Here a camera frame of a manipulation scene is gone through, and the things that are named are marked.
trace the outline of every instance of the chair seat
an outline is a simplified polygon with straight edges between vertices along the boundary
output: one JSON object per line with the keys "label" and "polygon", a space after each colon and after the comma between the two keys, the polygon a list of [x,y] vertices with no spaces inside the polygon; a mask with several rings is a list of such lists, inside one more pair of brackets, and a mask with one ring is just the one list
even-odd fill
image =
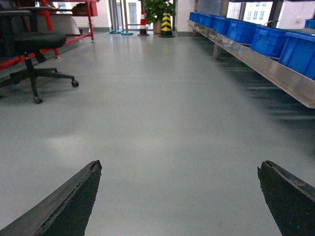
{"label": "chair seat", "polygon": [[14,36],[16,51],[21,54],[59,48],[65,41],[65,34],[59,32],[28,32]]}

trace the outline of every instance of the black office chair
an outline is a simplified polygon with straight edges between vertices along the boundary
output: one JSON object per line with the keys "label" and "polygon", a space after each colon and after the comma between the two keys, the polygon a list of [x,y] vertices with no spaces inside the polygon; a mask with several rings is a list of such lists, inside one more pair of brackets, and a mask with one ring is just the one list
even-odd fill
{"label": "black office chair", "polygon": [[[39,63],[45,61],[45,57],[40,50],[54,49],[62,47],[66,41],[66,36],[59,32],[38,32],[37,30],[37,12],[42,10],[50,10],[49,7],[20,7],[16,11],[1,9],[0,5],[0,34],[5,43],[5,54],[9,57],[21,56],[25,57],[27,69],[11,73],[10,78],[0,83],[0,88],[17,84],[21,80],[30,78],[31,88],[34,94],[36,104],[42,103],[43,100],[37,93],[36,80],[37,77],[51,78],[68,78],[71,79],[73,87],[78,87],[79,82],[71,75],[64,75],[57,71],[56,68],[35,69],[29,54],[34,53]],[[30,20],[30,32],[14,33],[12,19],[14,17],[28,16]]]}

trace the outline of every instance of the chair wheel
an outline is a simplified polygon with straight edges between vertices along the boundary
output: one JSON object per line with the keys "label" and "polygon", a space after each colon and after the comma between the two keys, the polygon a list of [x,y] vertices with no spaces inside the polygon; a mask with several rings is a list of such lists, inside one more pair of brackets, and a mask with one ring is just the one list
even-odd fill
{"label": "chair wheel", "polygon": [[34,96],[34,101],[35,101],[36,104],[39,104],[39,103],[43,102],[43,99],[41,99],[40,96]]}
{"label": "chair wheel", "polygon": [[78,87],[79,86],[79,81],[77,80],[74,80],[74,81],[71,81],[71,84],[72,86],[75,88],[75,87]]}

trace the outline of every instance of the metal rail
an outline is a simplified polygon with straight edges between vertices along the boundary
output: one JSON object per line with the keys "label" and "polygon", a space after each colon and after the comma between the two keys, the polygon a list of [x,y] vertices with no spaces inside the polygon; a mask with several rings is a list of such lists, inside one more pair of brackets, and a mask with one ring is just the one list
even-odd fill
{"label": "metal rail", "polygon": [[219,47],[231,53],[237,59],[261,74],[270,82],[294,97],[308,108],[315,108],[315,81],[281,65],[280,63],[261,55],[249,47],[237,43],[224,35],[205,28],[193,21],[188,25],[207,37]]}

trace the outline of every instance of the potted plant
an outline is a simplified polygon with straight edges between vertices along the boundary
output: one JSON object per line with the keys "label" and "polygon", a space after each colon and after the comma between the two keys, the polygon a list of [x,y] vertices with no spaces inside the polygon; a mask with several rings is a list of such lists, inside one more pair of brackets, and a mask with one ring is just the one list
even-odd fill
{"label": "potted plant", "polygon": [[174,13],[174,5],[169,0],[145,0],[146,23],[153,23],[153,32],[161,33],[163,14],[169,8],[170,15]]}

